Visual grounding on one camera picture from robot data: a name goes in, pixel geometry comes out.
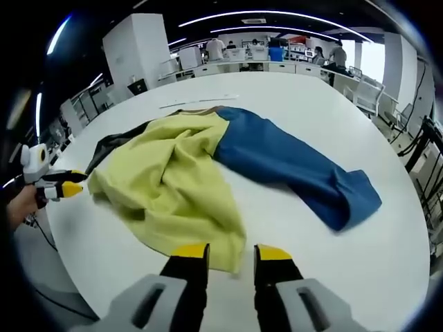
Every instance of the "white pillar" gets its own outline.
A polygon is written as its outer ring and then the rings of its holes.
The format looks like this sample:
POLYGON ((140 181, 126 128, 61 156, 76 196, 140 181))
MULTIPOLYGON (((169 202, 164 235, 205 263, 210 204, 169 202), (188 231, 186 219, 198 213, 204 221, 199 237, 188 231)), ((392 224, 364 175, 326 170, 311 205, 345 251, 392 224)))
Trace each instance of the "white pillar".
POLYGON ((417 51, 403 36, 385 33, 385 92, 398 100, 398 111, 413 102, 417 81, 417 51))
POLYGON ((361 69, 361 51, 362 51, 363 43, 355 43, 355 60, 354 67, 361 69))
POLYGON ((170 59, 162 15, 126 17, 103 38, 103 48, 115 89, 127 90, 133 76, 148 90, 160 86, 160 63, 170 59))
POLYGON ((68 126, 71 128, 71 133, 74 137, 77 137, 78 134, 83 130, 82 123, 77 116, 77 112, 75 112, 74 106, 70 99, 64 102, 60 106, 60 111, 62 111, 63 118, 68 123, 68 126))

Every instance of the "ceiling light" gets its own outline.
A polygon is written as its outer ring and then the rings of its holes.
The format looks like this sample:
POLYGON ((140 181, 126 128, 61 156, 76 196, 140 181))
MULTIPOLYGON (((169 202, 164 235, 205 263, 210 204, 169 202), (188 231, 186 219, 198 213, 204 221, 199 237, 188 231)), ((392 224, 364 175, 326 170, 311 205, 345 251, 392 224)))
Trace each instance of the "ceiling light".
POLYGON ((173 41, 172 43, 169 43, 168 46, 171 46, 171 45, 177 44, 177 43, 179 43, 179 42, 184 42, 185 40, 186 40, 186 38, 182 38, 182 39, 179 39, 179 40, 173 41))
POLYGON ((95 78, 95 80, 92 81, 92 82, 90 83, 90 85, 88 86, 88 88, 90 88, 91 86, 93 86, 93 85, 98 81, 98 79, 99 79, 100 77, 102 77, 102 75, 103 75, 103 73, 99 74, 99 76, 97 76, 97 77, 95 78))
POLYGON ((64 22, 62 23, 62 25, 58 28, 57 32, 55 33, 55 35, 53 37, 53 40, 51 40, 51 43, 49 44, 47 55, 50 55, 54 51, 57 40, 59 39, 60 35, 62 34, 62 31, 63 31, 66 23, 68 23, 70 18, 71 18, 71 16, 69 16, 67 19, 65 19, 64 22))
POLYGON ((137 3, 136 5, 132 6, 132 9, 137 9, 138 7, 140 7, 141 5, 143 5, 147 0, 142 0, 139 3, 137 3))
POLYGON ((7 183, 5 183, 4 185, 3 185, 3 189, 5 189, 7 186, 9 186, 11 183, 13 183, 15 181, 15 178, 11 178, 7 183))
POLYGON ((328 39, 332 39, 334 41, 338 41, 337 38, 333 38, 331 36, 328 35, 324 35, 322 33, 314 33, 312 31, 308 31, 308 30, 302 30, 302 29, 295 29, 295 28, 287 28, 284 26, 238 26, 236 28, 226 28, 226 29, 218 29, 218 30, 212 30, 211 33, 220 33, 221 31, 228 31, 228 30, 241 30, 241 29, 278 29, 278 30, 292 30, 292 31, 298 31, 300 33, 309 33, 310 35, 317 35, 317 36, 321 36, 323 38, 328 38, 328 39))
POLYGON ((40 137, 40 104, 42 103, 42 93, 37 95, 37 102, 35 103, 35 133, 37 138, 40 137))
POLYGON ((368 42, 372 42, 371 39, 367 38, 366 36, 363 36, 361 33, 358 33, 357 31, 349 29, 349 28, 342 26, 340 24, 328 21, 326 19, 321 19, 320 17, 310 16, 310 15, 299 14, 297 12, 282 12, 279 10, 243 10, 241 12, 224 12, 222 14, 216 14, 216 15, 201 17, 199 19, 194 19, 192 21, 180 24, 179 27, 181 28, 183 26, 188 26, 190 24, 197 23, 200 21, 205 21, 207 19, 214 19, 216 17, 224 17, 224 16, 240 15, 240 14, 278 14, 278 15, 291 15, 291 16, 297 16, 297 17, 304 17, 305 19, 313 19, 315 21, 323 22, 326 24, 331 24, 332 26, 336 26, 336 27, 345 29, 346 31, 349 31, 350 33, 353 33, 353 34, 359 36, 360 38, 367 40, 368 42))

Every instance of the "white desk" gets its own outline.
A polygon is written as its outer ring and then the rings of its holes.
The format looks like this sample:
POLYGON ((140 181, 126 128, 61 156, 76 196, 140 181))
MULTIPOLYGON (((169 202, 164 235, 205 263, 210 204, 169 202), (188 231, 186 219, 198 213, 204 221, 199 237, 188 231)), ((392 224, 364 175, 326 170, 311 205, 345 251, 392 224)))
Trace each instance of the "white desk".
MULTIPOLYGON (((304 277, 317 278, 341 296, 366 328, 398 331, 417 312, 427 291, 429 253, 423 212, 386 139, 350 101, 318 78, 231 73, 162 86, 100 114, 66 148, 56 166, 85 170, 102 137, 177 108, 159 109, 160 105, 217 94, 238 95, 223 104, 269 118, 346 170, 363 169, 383 204, 358 227, 334 234, 290 190, 259 185, 220 165, 238 203, 247 242, 239 275, 210 271, 201 331, 259 331, 253 307, 257 243, 289 252, 304 277)), ((188 108, 215 104, 220 103, 199 102, 188 108)), ((100 317, 117 294, 144 275, 159 273, 167 261, 137 241, 109 207, 96 205, 87 188, 71 199, 49 203, 47 209, 60 257, 100 317)))

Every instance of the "black cable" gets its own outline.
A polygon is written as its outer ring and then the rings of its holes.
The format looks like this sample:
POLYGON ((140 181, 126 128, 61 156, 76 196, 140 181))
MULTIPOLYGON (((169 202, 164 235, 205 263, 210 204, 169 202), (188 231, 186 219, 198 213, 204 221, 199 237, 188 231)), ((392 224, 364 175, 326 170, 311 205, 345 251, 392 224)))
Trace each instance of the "black cable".
POLYGON ((437 177, 435 178, 434 184, 433 184, 431 190, 429 191, 428 197, 432 197, 432 196, 434 196, 434 194, 437 194, 438 188, 442 186, 443 178, 441 178, 440 181, 438 181, 438 178, 440 177, 440 174, 442 173, 442 169, 443 169, 443 165, 440 167, 440 170, 438 171, 437 177))
POLYGON ((427 180, 427 182, 426 182, 426 185, 424 186, 423 194, 422 194, 422 197, 420 198, 420 201, 423 201, 423 199, 424 199, 424 196, 425 196, 425 193, 426 193, 426 189, 428 189, 429 182, 431 181, 432 175, 434 174, 434 170, 435 170, 435 168, 437 167, 438 158, 439 158, 441 155, 442 155, 442 152, 439 152, 437 158, 435 159, 434 166, 432 167, 431 174, 429 175, 428 180, 427 180))
POLYGON ((61 304, 61 303, 59 303, 59 302, 57 302, 57 301, 51 299, 50 297, 46 296, 45 294, 43 294, 42 292, 40 292, 38 289, 36 289, 34 286, 33 286, 33 288, 34 288, 34 291, 36 291, 36 292, 37 292, 41 297, 43 297, 44 299, 47 299, 50 303, 55 304, 56 306, 59 306, 60 308, 63 308, 63 309, 65 309, 65 310, 67 310, 67 311, 70 311, 70 312, 72 312, 72 313, 75 313, 75 314, 77 314, 77 315, 79 315, 79 316, 82 316, 82 317, 84 317, 84 318, 87 318, 88 320, 92 320, 92 321, 94 321, 94 322, 97 322, 97 321, 98 321, 98 319, 95 318, 95 317, 92 317, 92 316, 87 315, 87 314, 85 314, 85 313, 81 313, 81 312, 79 312, 79 311, 77 311, 77 310, 75 310, 75 309, 69 308, 68 306, 65 306, 64 304, 61 304))
POLYGON ((423 137, 423 135, 418 137, 418 135, 420 135, 421 132, 422 132, 422 130, 420 129, 419 132, 417 133, 417 135, 410 142, 410 144, 397 154, 398 157, 403 157, 403 156, 409 154, 412 150, 414 150, 414 147, 418 144, 418 141, 423 137))
POLYGON ((400 137, 400 135, 403 134, 404 130, 405 130, 406 127, 408 126, 409 120, 410 120, 411 116, 413 116, 413 113, 414 113, 415 102, 417 101, 417 96, 418 96, 418 90, 420 89, 420 86, 421 86, 422 83, 423 83, 423 78, 424 78, 424 74, 425 74, 425 72, 426 72, 426 65, 424 65, 424 68, 423 68, 423 75, 422 75, 422 78, 420 79, 420 83, 419 83, 418 86, 417 86, 417 90, 416 90, 416 92, 415 92, 415 97, 414 97, 414 101, 413 101, 413 107, 412 107, 412 109, 410 110, 410 114, 409 114, 409 116, 408 116, 408 119, 407 119, 406 123, 404 124, 404 127, 403 127, 403 128, 400 130, 400 132, 398 133, 398 135, 395 136, 395 138, 394 138, 389 144, 393 144, 393 142, 395 142, 395 141, 398 139, 398 137, 400 137))
POLYGON ((55 246, 49 241, 48 237, 46 236, 46 234, 44 233, 44 231, 43 231, 42 228, 40 227, 40 224, 39 224, 39 222, 37 221, 37 218, 34 218, 34 222, 35 222, 35 225, 37 225, 37 227, 40 229, 40 232, 42 232, 42 234, 43 234, 43 236, 44 236, 46 242, 48 242, 48 244, 49 244, 49 245, 50 245, 55 251, 58 252, 57 248, 56 248, 56 247, 55 247, 55 246))

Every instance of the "white table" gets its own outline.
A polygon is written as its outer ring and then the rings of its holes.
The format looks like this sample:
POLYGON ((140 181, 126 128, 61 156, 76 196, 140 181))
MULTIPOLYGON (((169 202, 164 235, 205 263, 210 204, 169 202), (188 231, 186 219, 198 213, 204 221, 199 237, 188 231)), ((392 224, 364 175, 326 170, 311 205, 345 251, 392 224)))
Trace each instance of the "white table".
MULTIPOLYGON (((371 330, 399 330, 424 301, 429 255, 415 189, 394 150, 350 101, 318 78, 284 73, 231 73, 177 82, 137 95, 100 114, 64 151, 56 166, 85 170, 99 139, 172 113, 159 106, 222 97, 269 118, 346 170, 363 169, 383 201, 358 227, 334 234, 291 190, 254 183, 220 165, 247 230, 241 272, 210 271, 202 331, 258 331, 253 308, 253 245, 289 252, 305 278, 315 277, 347 301, 371 330)), ((221 102, 199 102, 188 109, 221 102)), ((167 257, 140 243, 87 188, 48 204, 58 251, 74 284, 100 316, 111 300, 167 257)))

